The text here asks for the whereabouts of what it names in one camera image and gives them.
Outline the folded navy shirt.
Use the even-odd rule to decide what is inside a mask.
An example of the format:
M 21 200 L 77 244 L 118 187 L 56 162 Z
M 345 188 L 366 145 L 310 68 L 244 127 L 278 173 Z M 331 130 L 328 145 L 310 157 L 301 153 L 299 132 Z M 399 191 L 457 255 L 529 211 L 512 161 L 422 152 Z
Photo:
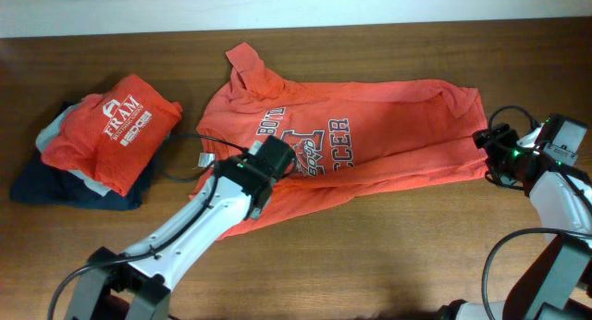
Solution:
M 42 162 L 41 154 L 56 137 L 62 121 L 77 106 L 64 102 L 55 119 L 40 131 L 29 163 L 10 188 L 9 198 L 18 203 L 60 204 L 83 209 L 129 211 L 142 205 L 142 196 L 152 183 L 155 165 L 148 163 L 128 194 L 106 189 L 80 172 L 61 170 Z

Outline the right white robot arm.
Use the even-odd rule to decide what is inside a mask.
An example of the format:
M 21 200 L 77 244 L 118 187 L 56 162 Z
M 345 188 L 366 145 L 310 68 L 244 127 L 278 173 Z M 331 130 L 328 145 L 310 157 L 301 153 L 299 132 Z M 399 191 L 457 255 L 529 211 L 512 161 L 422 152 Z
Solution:
M 551 114 L 531 123 L 520 137 L 506 123 L 474 133 L 475 146 L 487 154 L 487 179 L 522 191 L 541 225 L 515 231 L 498 241 L 487 256 L 480 303 L 464 300 L 442 306 L 437 319 L 588 319 L 590 307 L 573 300 L 575 289 L 591 290 L 591 179 L 575 168 L 585 123 Z M 495 255 L 508 241 L 540 234 L 547 247 L 529 266 L 505 300 L 487 295 Z

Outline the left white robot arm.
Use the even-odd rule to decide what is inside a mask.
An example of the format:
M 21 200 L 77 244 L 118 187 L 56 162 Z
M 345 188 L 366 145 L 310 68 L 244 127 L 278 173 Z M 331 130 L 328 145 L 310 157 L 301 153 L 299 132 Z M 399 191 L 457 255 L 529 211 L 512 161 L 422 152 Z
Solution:
M 68 319 L 167 319 L 173 290 L 225 232 L 258 218 L 291 159 L 242 154 L 215 163 L 198 194 L 163 226 L 121 253 L 98 249 L 69 274 Z

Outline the orange soccer t-shirt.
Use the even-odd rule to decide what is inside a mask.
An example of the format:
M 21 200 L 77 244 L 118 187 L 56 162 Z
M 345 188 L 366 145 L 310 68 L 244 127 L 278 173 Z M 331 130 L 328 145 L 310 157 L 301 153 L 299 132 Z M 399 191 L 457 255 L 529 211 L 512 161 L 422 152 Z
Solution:
M 230 79 L 197 131 L 219 159 L 268 136 L 296 153 L 296 170 L 273 190 L 244 234 L 380 192 L 480 178 L 473 136 L 486 116 L 476 88 L 444 80 L 297 82 L 268 68 L 250 45 L 227 53 Z

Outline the folded grey shirt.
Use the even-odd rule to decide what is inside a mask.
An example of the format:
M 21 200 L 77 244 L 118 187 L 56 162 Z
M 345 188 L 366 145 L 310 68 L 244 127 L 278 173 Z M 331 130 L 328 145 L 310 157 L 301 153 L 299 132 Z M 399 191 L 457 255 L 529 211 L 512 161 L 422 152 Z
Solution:
M 90 191 L 102 196 L 109 191 L 125 195 L 165 138 L 161 128 L 154 137 L 145 133 L 160 117 L 142 106 L 133 112 L 132 119 L 124 123 L 127 133 L 136 136 L 131 142 L 98 134 L 92 116 L 76 105 L 68 107 L 40 132 L 36 146 L 45 163 L 82 181 Z

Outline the folded orange FRAM shirt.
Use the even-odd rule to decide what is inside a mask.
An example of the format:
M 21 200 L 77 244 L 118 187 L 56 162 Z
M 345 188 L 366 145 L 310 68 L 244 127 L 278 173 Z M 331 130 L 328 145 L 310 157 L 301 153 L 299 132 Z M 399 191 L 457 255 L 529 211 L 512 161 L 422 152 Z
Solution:
M 107 93 L 84 97 L 68 113 L 42 161 L 85 176 L 125 196 L 167 134 L 180 122 L 182 107 L 169 102 L 136 75 Z

